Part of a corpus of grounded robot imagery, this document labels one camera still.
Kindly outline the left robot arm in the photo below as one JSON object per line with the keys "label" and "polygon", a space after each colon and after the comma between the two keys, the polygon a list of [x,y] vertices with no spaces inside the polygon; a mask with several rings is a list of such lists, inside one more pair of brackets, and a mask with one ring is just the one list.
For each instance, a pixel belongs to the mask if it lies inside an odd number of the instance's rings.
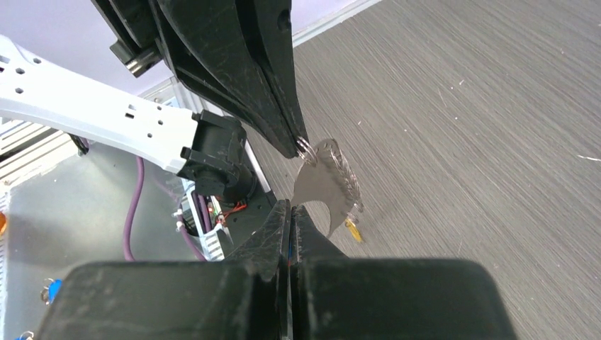
{"label": "left robot arm", "polygon": [[293,61],[290,1],[96,1],[135,76],[163,61],[223,118],[174,108],[69,71],[1,38],[1,115],[121,149],[236,203],[254,128],[285,158],[308,141]]}

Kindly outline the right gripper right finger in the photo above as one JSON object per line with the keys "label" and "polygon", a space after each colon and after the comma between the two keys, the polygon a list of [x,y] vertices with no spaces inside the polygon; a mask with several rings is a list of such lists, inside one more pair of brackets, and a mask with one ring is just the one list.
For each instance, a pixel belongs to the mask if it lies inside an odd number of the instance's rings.
{"label": "right gripper right finger", "polygon": [[489,272],[467,259],[344,255],[291,216],[294,339],[515,339]]}

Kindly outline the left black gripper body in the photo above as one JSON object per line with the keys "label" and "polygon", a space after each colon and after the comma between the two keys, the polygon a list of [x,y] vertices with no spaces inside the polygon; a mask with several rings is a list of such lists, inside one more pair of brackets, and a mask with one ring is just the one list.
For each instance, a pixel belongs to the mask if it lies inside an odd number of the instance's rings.
{"label": "left black gripper body", "polygon": [[159,36],[149,1],[92,0],[117,40],[111,52],[136,78],[162,60],[155,39]]}

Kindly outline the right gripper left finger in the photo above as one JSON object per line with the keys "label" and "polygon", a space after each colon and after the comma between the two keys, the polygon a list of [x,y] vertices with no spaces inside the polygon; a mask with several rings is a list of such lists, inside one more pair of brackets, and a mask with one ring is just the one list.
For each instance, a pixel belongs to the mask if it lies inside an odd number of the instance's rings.
{"label": "right gripper left finger", "polygon": [[74,268],[39,339],[287,339],[291,204],[225,260],[94,262]]}

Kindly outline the key with yellow tag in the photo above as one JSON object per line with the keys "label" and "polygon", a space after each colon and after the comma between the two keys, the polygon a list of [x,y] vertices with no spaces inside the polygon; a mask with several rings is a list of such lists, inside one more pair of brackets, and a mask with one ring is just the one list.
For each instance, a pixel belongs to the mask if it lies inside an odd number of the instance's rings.
{"label": "key with yellow tag", "polygon": [[347,218],[344,221],[344,225],[358,243],[362,243],[364,241],[364,239],[361,235],[361,232],[357,228],[356,223],[355,223],[355,221],[353,221],[353,219]]}

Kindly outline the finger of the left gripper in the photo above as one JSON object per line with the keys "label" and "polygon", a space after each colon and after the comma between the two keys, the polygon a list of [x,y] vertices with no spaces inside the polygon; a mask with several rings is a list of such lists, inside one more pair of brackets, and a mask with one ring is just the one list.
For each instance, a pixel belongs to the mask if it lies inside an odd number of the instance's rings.
{"label": "finger of the left gripper", "polygon": [[245,45],[236,1],[151,1],[161,53],[176,78],[195,94],[254,128],[285,158],[296,143],[261,116],[265,90]]}
{"label": "finger of the left gripper", "polygon": [[307,139],[296,89],[290,1],[236,1],[245,45],[258,66],[266,108],[261,116],[283,136],[280,143]]}

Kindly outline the silver split keyring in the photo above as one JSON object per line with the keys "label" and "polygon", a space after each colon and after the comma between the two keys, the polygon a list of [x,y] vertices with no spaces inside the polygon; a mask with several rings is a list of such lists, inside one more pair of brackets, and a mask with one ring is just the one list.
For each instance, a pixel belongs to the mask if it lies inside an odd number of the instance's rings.
{"label": "silver split keyring", "polygon": [[296,140],[296,145],[298,147],[298,156],[306,164],[309,164],[310,166],[315,166],[318,163],[316,151],[305,138],[299,136]]}

